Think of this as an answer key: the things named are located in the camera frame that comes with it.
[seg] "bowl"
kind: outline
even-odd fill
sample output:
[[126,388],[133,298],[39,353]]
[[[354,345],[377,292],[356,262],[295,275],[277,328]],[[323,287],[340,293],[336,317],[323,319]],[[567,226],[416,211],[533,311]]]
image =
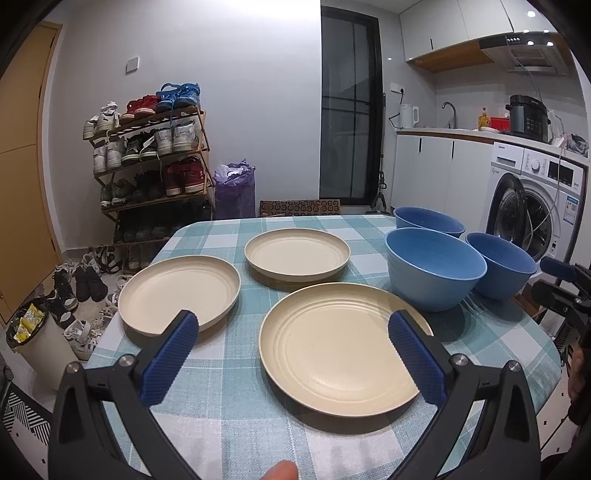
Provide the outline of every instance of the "bowl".
[[428,228],[459,238],[466,231],[454,217],[420,207],[398,207],[394,209],[396,228]]
[[486,275],[474,288],[489,299],[510,299],[538,270],[534,259],[526,251],[498,236],[469,233],[466,243],[476,248],[486,260]]
[[385,236],[392,291],[429,312],[460,303],[486,274],[484,257],[445,233],[397,228]]

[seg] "washing machine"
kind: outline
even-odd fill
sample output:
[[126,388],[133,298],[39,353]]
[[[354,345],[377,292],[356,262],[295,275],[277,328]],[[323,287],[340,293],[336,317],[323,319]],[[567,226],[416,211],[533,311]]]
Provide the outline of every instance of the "washing machine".
[[496,142],[480,231],[527,251],[538,264],[530,283],[555,278],[540,270],[544,256],[568,262],[578,231],[584,171],[535,150]]

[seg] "soap bottle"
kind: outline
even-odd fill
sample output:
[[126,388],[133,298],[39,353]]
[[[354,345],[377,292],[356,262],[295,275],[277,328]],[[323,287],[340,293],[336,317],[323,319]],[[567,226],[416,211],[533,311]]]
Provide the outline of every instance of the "soap bottle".
[[482,115],[478,117],[478,128],[488,127],[490,122],[490,119],[486,116],[486,107],[482,107]]

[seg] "plate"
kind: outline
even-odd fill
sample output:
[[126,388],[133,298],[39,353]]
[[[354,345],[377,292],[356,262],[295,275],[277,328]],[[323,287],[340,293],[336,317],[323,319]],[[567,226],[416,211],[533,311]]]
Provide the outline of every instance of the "plate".
[[404,405],[418,389],[388,337],[392,312],[412,306],[389,292],[324,283],[281,299],[259,331],[269,376],[302,405],[339,417],[369,417]]
[[244,248],[253,268],[277,280],[321,280],[349,261],[349,245],[322,230],[285,228],[261,233]]
[[240,275],[228,262],[205,255],[169,258],[150,265],[123,287],[119,312],[144,335],[160,335],[179,310],[197,315],[199,331],[227,314],[240,291]]

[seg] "trash can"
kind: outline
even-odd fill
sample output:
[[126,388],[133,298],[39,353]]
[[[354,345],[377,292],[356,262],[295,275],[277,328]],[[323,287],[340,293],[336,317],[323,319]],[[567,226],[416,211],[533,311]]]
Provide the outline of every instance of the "trash can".
[[[20,319],[33,304],[44,313],[43,319],[22,342],[14,338]],[[33,299],[21,306],[12,316],[6,331],[6,343],[20,353],[45,385],[58,390],[66,365],[78,358],[57,326],[43,299]]]
[[220,165],[213,180],[216,184],[216,220],[256,217],[255,167],[246,159]]

